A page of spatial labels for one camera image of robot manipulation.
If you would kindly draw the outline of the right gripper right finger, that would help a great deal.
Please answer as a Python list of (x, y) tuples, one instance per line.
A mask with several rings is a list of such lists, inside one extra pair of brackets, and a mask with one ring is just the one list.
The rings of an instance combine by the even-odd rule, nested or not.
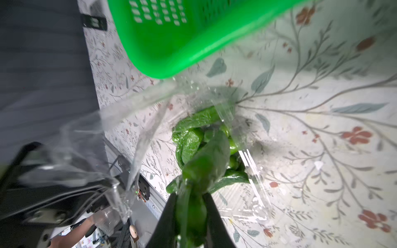
[(203, 195), (207, 209), (207, 231), (205, 248), (235, 248), (212, 196), (209, 193)]

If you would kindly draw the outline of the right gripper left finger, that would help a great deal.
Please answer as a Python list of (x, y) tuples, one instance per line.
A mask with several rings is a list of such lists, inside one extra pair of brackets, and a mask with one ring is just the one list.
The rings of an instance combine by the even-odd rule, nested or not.
[(146, 248), (176, 248), (176, 193), (172, 193)]

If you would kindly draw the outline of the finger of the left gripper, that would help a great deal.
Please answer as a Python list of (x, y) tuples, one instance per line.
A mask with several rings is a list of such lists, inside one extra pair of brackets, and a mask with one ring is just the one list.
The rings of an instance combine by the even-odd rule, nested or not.
[(1, 247), (46, 248), (56, 228), (110, 205), (109, 197), (125, 188), (128, 162), (108, 160), (103, 144), (98, 149), (32, 142), (1, 166)]

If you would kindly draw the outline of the clear pepper container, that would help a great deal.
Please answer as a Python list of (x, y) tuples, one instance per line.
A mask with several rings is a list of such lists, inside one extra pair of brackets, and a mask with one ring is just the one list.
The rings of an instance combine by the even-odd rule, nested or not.
[(236, 102), (246, 91), (241, 87), (207, 86), (184, 80), (167, 80), (141, 93), (73, 120), (61, 127), (60, 142), (47, 148), (48, 161), (23, 173), (19, 182), (28, 187), (85, 186), (105, 180), (111, 184), (110, 200), (122, 217), (132, 215), (128, 190), (143, 167), (155, 160), (155, 168), (175, 178), (182, 171), (185, 152), (175, 134), (183, 119), (214, 107), (220, 120), (202, 124), (203, 130), (225, 124), (237, 145), (237, 155), (248, 174), (248, 185), (228, 186), (215, 197), (223, 218), (246, 222), (268, 221), (271, 206), (255, 161), (259, 142), (244, 125)]

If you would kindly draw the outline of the green plastic basket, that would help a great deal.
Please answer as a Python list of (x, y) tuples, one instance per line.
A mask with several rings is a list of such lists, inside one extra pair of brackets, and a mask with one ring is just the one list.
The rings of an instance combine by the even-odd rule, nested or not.
[(297, 4), (297, 0), (108, 2), (130, 61), (155, 79), (182, 72)]

